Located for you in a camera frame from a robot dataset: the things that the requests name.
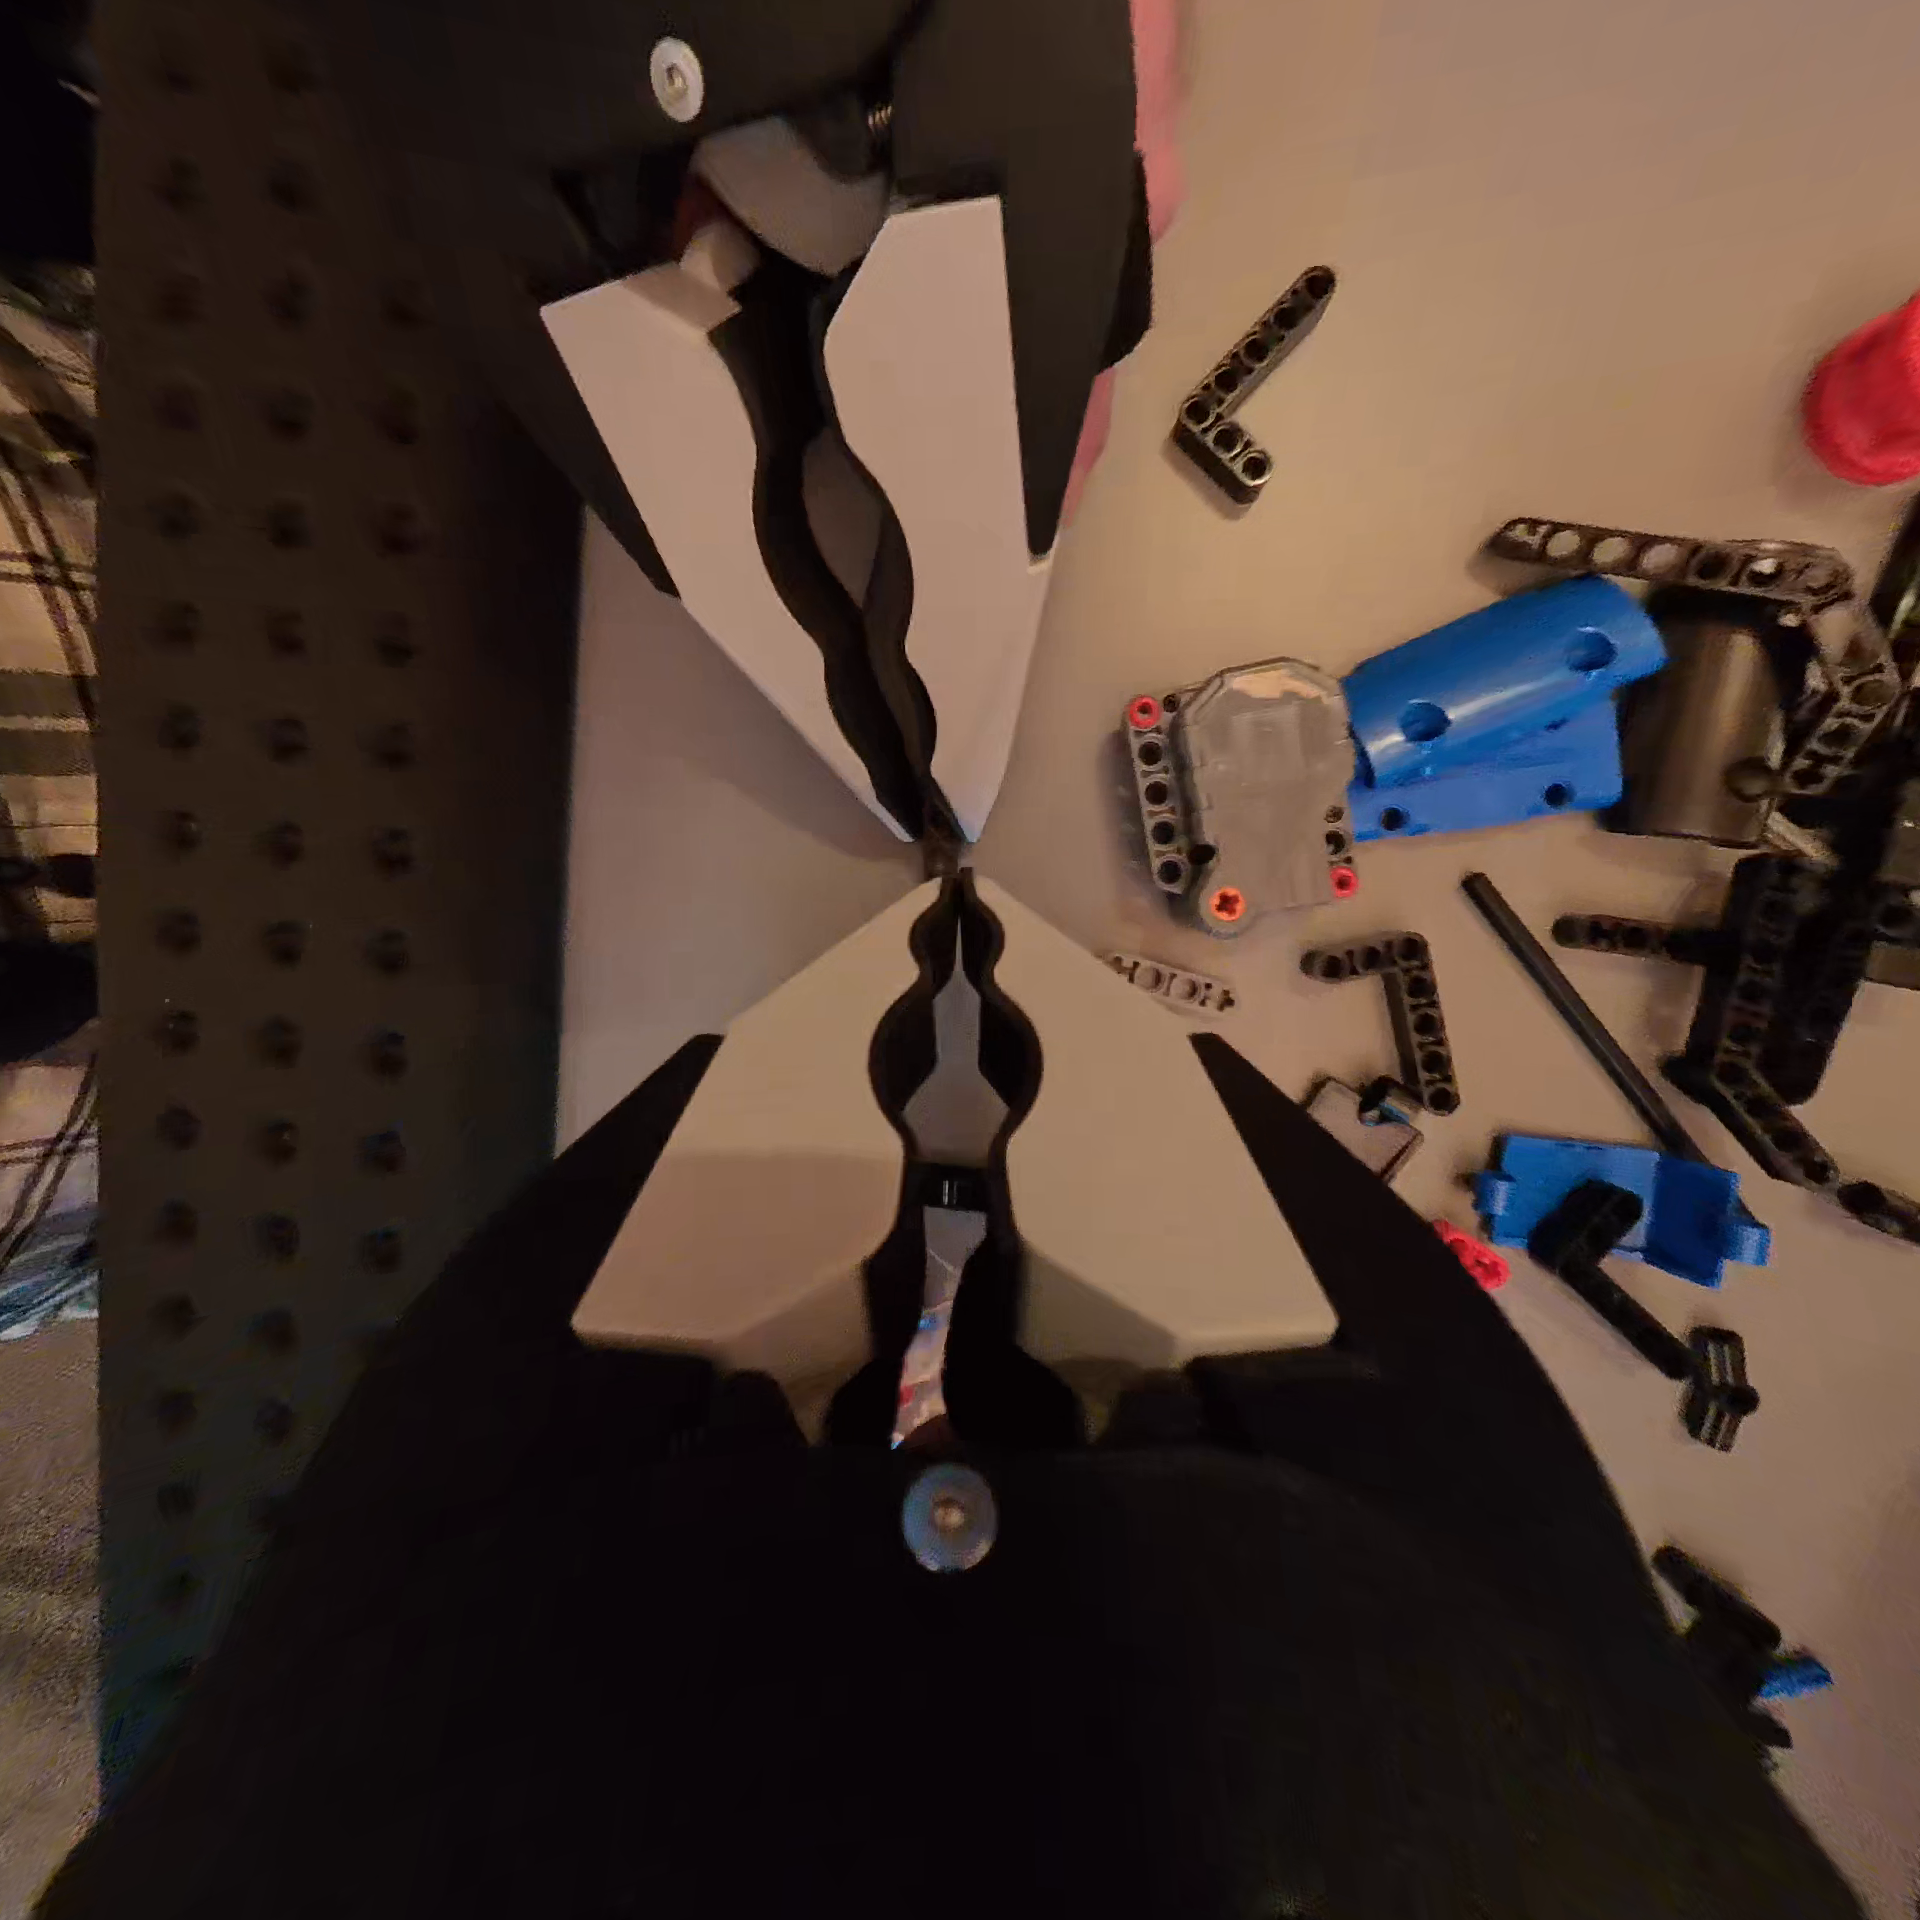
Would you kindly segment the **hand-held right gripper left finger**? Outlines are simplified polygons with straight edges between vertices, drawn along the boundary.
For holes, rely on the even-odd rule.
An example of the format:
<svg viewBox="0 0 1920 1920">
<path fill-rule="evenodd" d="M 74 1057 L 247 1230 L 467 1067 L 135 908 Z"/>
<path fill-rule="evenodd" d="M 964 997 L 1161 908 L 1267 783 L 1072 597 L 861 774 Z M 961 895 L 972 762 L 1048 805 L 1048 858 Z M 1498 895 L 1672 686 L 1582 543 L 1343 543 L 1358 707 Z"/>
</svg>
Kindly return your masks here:
<svg viewBox="0 0 1920 1920">
<path fill-rule="evenodd" d="M 909 1090 L 874 1087 L 874 1040 L 897 1004 L 932 1004 L 940 908 L 951 879 L 919 879 L 729 1021 L 569 1309 L 577 1346 L 829 1390 L 844 1437 L 874 1426 L 879 1452 L 903 1444 L 925 1277 L 909 1277 L 887 1328 L 869 1268 L 903 1217 L 913 1270 L 925 1237 Z"/>
</svg>

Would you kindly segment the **grey desk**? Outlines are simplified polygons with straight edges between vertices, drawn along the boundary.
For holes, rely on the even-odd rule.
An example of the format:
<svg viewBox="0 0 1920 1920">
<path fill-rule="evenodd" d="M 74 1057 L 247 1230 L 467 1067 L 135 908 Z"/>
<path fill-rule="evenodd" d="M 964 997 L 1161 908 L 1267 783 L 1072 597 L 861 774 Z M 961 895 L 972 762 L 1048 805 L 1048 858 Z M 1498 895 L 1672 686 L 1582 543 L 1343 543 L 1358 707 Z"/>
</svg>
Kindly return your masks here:
<svg viewBox="0 0 1920 1920">
<path fill-rule="evenodd" d="M 1791 400 L 1855 324 L 1915 295 L 1915 10 L 1194 10 L 1186 212 L 1161 320 L 1062 534 L 1021 750 L 983 874 L 1072 950 L 1241 987 L 1224 1036 L 1283 1090 L 1388 1067 L 1369 994 L 1295 950 L 1415 925 L 1438 950 L 1463 1114 L 1402 1201 L 1463 1210 L 1498 1135 L 1641 1136 L 1457 879 L 1559 913 L 1694 919 L 1720 856 L 1528 823 L 1363 856 L 1358 913 L 1209 950 L 1138 879 L 1112 727 L 1138 686 L 1261 653 L 1353 669 L 1510 576 L 1502 518 L 1831 543 L 1861 576 L 1895 488 L 1805 462 Z M 1244 404 L 1277 454 L 1224 518 L 1167 444 L 1172 404 L 1304 266 L 1337 271 L 1309 347 Z M 808 744 L 591 526 L 557 1136 L 691 1036 L 729 1029 L 913 885 L 913 858 Z M 1498 1296 L 1546 1362 L 1641 1543 L 1740 1581 L 1831 1687 L 1785 1701 L 1781 1788 L 1871 1915 L 1915 1915 L 1915 1245 L 1756 1179 L 1776 1230 L 1720 1294 L 1623 1285 L 1672 1328 L 1732 1325 L 1763 1390 L 1727 1456 L 1540 1270 Z"/>
</svg>

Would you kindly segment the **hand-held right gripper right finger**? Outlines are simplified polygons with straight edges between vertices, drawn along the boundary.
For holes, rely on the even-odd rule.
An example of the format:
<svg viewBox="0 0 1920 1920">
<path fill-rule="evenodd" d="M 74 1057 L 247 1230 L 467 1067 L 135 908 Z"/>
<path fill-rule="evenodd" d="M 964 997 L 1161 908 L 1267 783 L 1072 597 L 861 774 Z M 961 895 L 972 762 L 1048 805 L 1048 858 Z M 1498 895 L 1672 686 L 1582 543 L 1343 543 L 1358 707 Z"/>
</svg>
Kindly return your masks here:
<svg viewBox="0 0 1920 1920">
<path fill-rule="evenodd" d="M 1009 1104 L 988 1245 L 951 1294 L 961 1444 L 1072 1452 L 1085 1371 L 1329 1346 L 1337 1309 L 1207 1071 L 1209 1036 L 994 879 L 951 879 L 951 925 Z"/>
</svg>

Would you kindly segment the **small thin grey beam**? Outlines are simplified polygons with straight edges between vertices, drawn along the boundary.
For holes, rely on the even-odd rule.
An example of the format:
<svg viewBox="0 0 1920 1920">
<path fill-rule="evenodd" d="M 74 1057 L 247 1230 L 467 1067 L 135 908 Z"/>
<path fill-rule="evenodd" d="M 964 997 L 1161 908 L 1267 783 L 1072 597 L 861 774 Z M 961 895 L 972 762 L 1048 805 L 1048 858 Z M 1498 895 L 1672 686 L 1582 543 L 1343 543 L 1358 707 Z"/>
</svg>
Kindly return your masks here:
<svg viewBox="0 0 1920 1920">
<path fill-rule="evenodd" d="M 1126 987 L 1138 987 L 1144 997 L 1161 997 L 1167 1010 L 1186 1010 L 1186 1021 L 1232 1021 L 1241 1010 L 1241 987 L 1215 971 L 1194 971 L 1194 970 L 1126 952 L 1126 950 L 1098 950 L 1098 970 L 1118 971 Z"/>
</svg>

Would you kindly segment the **black rectangular panel piece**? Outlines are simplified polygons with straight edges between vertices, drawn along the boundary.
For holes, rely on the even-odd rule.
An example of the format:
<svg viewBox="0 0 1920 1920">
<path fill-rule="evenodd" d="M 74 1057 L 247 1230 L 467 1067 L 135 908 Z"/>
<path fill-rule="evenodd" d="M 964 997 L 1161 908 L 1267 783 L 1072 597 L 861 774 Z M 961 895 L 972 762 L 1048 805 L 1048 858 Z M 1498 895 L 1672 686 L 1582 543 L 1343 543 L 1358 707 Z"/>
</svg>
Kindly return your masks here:
<svg viewBox="0 0 1920 1920">
<path fill-rule="evenodd" d="M 1318 1080 L 1304 1114 L 1379 1179 L 1397 1185 L 1424 1153 L 1424 1104 L 1402 1080 L 1379 1071 L 1363 1087 Z"/>
</svg>

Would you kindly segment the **blue flat bracket piece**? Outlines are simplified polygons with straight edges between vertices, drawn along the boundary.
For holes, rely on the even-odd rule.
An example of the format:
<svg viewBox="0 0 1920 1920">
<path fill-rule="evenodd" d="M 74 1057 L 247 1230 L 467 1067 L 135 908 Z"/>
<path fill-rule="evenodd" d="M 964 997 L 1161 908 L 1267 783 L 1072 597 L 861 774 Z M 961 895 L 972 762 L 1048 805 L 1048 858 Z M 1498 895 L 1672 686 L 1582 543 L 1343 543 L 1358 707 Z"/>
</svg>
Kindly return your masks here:
<svg viewBox="0 0 1920 1920">
<path fill-rule="evenodd" d="M 1502 1135 L 1489 1165 L 1467 1173 L 1467 1205 L 1489 1245 L 1528 1245 L 1528 1230 L 1576 1190 L 1623 1185 L 1641 1226 L 1613 1259 L 1652 1268 L 1689 1285 L 1720 1285 L 1727 1268 L 1770 1268 L 1776 1237 L 1740 1205 L 1740 1179 L 1652 1143 Z"/>
</svg>

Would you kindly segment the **person's left hand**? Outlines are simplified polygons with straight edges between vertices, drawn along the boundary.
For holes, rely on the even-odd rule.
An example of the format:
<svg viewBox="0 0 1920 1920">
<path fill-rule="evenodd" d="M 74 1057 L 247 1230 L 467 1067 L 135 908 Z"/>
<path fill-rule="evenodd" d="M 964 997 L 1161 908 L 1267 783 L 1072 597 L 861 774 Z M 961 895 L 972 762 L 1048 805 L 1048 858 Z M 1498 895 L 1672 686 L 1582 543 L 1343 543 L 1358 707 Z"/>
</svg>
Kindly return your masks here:
<svg viewBox="0 0 1920 1920">
<path fill-rule="evenodd" d="M 1133 0 L 1133 152 L 1138 152 L 1138 212 L 1126 237 L 1126 271 L 1118 271 L 1118 314 L 1103 336 L 1103 368 L 1092 379 L 1072 474 L 1068 474 L 1068 518 L 1085 497 L 1085 474 L 1112 439 L 1112 383 L 1118 362 L 1138 352 L 1151 334 L 1151 259 L 1161 237 L 1172 229 L 1186 203 L 1186 160 L 1180 160 L 1180 116 L 1186 116 L 1186 10 L 1180 0 Z"/>
</svg>

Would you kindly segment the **long black axle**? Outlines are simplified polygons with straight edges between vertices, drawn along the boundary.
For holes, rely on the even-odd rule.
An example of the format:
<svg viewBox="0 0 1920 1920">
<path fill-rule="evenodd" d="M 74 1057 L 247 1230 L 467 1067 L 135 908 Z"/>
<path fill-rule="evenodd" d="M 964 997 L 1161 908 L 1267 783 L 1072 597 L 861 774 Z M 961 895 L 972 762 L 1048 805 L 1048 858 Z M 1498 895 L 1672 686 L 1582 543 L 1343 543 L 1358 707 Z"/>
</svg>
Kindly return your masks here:
<svg viewBox="0 0 1920 1920">
<path fill-rule="evenodd" d="M 1525 913 L 1498 895 L 1489 874 L 1457 879 L 1498 950 L 1525 970 L 1525 977 L 1546 997 L 1569 1040 L 1593 1057 L 1593 1071 L 1623 1090 L 1623 1104 L 1647 1125 L 1668 1160 L 1705 1165 L 1694 1135 L 1668 1114 L 1647 1071 L 1623 1052 L 1623 1040 L 1593 1021 L 1593 1004 L 1569 987 L 1546 950 L 1525 925 Z"/>
</svg>

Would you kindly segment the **clear bag of small parts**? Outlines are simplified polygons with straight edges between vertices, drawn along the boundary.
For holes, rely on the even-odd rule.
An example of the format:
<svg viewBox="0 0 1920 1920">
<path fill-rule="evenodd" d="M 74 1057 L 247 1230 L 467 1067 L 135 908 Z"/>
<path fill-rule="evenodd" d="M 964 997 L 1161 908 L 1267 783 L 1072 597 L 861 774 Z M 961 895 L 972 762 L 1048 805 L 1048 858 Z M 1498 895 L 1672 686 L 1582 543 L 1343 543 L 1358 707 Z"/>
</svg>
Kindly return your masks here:
<svg viewBox="0 0 1920 1920">
<path fill-rule="evenodd" d="M 961 1270 L 925 1277 L 919 1325 L 903 1352 L 903 1396 L 897 1396 L 897 1452 L 919 1444 L 948 1426 L 948 1317 L 951 1317 Z"/>
</svg>

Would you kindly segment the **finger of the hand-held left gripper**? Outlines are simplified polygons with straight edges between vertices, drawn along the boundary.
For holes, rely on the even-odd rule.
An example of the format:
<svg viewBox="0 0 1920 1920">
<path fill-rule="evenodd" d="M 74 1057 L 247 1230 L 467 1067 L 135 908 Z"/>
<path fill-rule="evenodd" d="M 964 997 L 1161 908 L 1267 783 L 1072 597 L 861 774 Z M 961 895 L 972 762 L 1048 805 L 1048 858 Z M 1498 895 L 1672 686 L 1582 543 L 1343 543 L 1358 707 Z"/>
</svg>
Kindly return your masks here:
<svg viewBox="0 0 1920 1920">
<path fill-rule="evenodd" d="M 1054 586 L 1054 557 L 1025 543 L 1001 196 L 887 212 L 824 324 L 824 379 L 879 502 L 852 665 L 903 750 L 909 828 L 972 846 Z"/>
<path fill-rule="evenodd" d="M 948 801 L 879 693 L 874 631 L 829 569 L 801 454 L 829 431 L 808 368 L 824 279 L 757 237 L 543 302 L 543 334 L 670 569 L 670 597 L 903 844 Z"/>
</svg>

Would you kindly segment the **black crank connector piece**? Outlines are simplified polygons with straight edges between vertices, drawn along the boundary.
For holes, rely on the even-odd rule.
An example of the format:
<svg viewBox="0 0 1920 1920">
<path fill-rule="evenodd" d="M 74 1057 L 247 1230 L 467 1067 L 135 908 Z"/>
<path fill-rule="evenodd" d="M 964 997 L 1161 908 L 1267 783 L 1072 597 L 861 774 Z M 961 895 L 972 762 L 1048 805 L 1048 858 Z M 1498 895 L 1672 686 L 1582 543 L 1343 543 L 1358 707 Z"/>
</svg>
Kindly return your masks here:
<svg viewBox="0 0 1920 1920">
<path fill-rule="evenodd" d="M 1662 1371 L 1680 1390 L 1672 1414 L 1701 1452 L 1732 1452 L 1740 1426 L 1763 1408 L 1747 1346 L 1740 1328 L 1720 1325 L 1668 1328 L 1612 1277 L 1612 1254 L 1633 1226 L 1641 1226 L 1633 1190 L 1582 1179 L 1528 1226 L 1525 1245 L 1569 1296 L 1582 1296 L 1647 1371 Z"/>
</svg>

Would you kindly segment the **black beam frame assembly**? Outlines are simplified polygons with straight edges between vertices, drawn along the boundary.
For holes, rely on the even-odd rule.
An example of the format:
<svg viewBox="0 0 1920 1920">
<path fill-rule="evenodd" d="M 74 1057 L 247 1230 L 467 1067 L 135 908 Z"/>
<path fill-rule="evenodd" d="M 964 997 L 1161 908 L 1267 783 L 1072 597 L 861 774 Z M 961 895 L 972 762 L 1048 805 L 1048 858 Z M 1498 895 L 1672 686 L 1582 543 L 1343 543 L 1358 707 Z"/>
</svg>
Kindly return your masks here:
<svg viewBox="0 0 1920 1920">
<path fill-rule="evenodd" d="M 1915 502 L 1871 589 L 1823 543 L 1705 543 L 1569 518 L 1510 518 L 1486 557 L 1662 597 L 1770 604 L 1805 634 L 1770 844 L 1732 858 L 1715 925 L 1559 919 L 1559 950 L 1662 952 L 1701 971 L 1672 1090 L 1781 1185 L 1881 1237 L 1920 1237 L 1915 1201 L 1849 1173 L 1801 1119 L 1870 977 L 1915 994 Z"/>
</svg>

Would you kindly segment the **grey toy motor block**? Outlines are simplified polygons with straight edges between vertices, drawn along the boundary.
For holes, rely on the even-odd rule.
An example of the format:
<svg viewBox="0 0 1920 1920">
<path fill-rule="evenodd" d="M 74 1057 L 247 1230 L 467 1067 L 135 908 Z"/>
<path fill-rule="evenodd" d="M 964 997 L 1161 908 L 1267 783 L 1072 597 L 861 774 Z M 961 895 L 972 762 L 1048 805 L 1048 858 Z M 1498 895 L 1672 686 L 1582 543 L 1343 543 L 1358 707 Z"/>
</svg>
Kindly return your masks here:
<svg viewBox="0 0 1920 1920">
<path fill-rule="evenodd" d="M 1138 846 L 1167 908 L 1241 938 L 1272 913 L 1358 898 L 1358 737 L 1318 665 L 1241 665 L 1126 699 Z"/>
</svg>

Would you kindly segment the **red wheel hub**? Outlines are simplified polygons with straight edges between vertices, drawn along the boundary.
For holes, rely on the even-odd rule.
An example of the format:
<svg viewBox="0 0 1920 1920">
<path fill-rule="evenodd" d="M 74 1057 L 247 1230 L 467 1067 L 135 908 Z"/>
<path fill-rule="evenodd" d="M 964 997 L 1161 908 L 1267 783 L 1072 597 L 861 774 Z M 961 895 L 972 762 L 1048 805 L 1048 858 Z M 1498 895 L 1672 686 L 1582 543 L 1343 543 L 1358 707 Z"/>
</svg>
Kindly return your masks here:
<svg viewBox="0 0 1920 1920">
<path fill-rule="evenodd" d="M 1861 488 L 1920 474 L 1920 295 L 1870 320 L 1817 362 L 1801 444 Z"/>
</svg>

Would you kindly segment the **black bent beam blue pin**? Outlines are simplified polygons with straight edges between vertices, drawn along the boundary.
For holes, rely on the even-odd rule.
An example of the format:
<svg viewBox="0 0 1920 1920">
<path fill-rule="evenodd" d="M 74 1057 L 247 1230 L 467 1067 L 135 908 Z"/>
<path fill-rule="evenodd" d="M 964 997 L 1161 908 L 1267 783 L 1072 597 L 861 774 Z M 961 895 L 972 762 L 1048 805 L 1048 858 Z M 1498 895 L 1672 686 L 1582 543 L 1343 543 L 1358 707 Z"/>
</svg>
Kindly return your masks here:
<svg viewBox="0 0 1920 1920">
<path fill-rule="evenodd" d="M 1244 404 L 1283 360 L 1321 324 L 1337 294 L 1329 266 L 1309 266 L 1272 295 L 1232 352 L 1186 390 L 1167 444 L 1224 502 L 1254 512 L 1272 485 L 1272 448 L 1244 431 Z"/>
</svg>

